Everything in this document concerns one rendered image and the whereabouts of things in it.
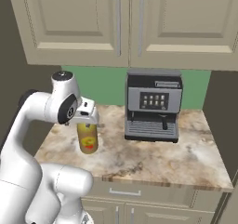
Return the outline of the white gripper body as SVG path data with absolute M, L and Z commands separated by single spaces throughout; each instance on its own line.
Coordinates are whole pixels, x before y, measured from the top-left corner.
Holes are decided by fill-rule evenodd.
M 91 124 L 97 125 L 99 123 L 99 113 L 97 108 L 94 108 L 89 115 L 81 115 L 80 112 L 76 112 L 74 117 L 69 121 L 69 124 Z

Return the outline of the grey and black coffee machine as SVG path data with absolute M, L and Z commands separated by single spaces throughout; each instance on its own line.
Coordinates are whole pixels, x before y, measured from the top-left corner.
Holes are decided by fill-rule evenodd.
M 128 69 L 125 139 L 177 143 L 182 93 L 179 70 Z

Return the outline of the beige lower cupboard door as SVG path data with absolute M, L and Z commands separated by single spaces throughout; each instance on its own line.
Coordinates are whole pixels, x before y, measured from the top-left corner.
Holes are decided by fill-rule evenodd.
M 82 200 L 84 209 L 95 224 L 115 224 L 115 207 L 119 206 L 119 224 L 125 223 L 125 204 L 105 200 Z
M 210 224 L 213 213 L 162 206 L 126 204 L 125 222 L 130 224 L 130 211 L 135 209 L 134 224 Z

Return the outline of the beige cupboard door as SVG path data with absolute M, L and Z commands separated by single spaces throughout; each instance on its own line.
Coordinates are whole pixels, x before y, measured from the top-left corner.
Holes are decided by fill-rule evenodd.
M 144 0 L 142 53 L 139 0 L 130 0 L 130 65 L 238 71 L 238 0 Z
M 162 206 L 126 204 L 125 222 L 130 224 L 130 211 L 135 209 L 134 224 L 210 224 L 213 213 Z
M 128 65 L 129 0 L 121 0 L 117 56 L 116 0 L 11 0 L 27 62 L 35 65 Z
M 119 206 L 119 224 L 125 223 L 125 204 L 105 200 L 82 200 L 84 209 L 95 224 L 115 224 L 115 207 Z

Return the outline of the beige upper cupboard door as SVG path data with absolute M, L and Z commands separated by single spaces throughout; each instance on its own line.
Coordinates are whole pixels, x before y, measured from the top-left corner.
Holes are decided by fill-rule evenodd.
M 142 53 L 139 0 L 130 0 L 130 65 L 238 71 L 238 0 L 144 0 Z
M 128 65 L 129 0 L 121 0 L 117 56 L 116 0 L 11 0 L 27 62 L 35 65 Z

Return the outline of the beige drawer front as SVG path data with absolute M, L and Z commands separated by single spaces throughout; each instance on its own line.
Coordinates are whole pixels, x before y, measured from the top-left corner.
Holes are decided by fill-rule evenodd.
M 109 188 L 113 188 L 116 191 L 141 191 L 141 196 L 110 194 Z M 218 206 L 221 193 L 219 191 L 195 190 L 190 187 L 160 187 L 137 183 L 95 180 L 88 196 L 148 204 L 172 205 L 199 211 L 214 212 Z

